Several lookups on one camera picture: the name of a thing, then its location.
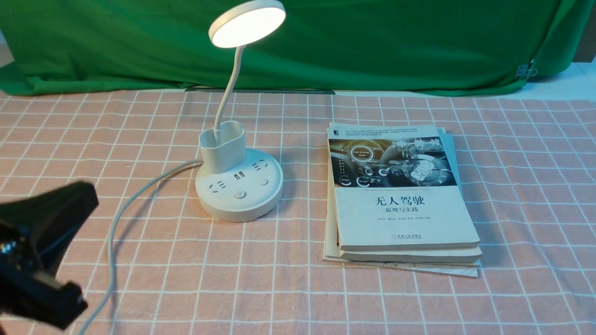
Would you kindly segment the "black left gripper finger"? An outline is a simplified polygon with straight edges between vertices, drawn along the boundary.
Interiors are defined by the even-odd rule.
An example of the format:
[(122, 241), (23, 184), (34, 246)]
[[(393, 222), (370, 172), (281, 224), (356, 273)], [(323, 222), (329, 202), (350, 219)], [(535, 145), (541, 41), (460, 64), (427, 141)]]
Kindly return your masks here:
[(55, 275), (73, 238), (98, 204), (95, 186), (88, 181), (2, 203), (1, 243), (9, 245), (8, 263)]

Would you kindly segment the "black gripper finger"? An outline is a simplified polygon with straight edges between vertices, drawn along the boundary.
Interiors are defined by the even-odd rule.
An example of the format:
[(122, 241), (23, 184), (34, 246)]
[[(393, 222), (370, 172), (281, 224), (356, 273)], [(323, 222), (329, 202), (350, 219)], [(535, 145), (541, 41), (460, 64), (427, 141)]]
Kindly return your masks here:
[(1, 312), (67, 329), (88, 309), (79, 285), (43, 271), (22, 271), (1, 262)]

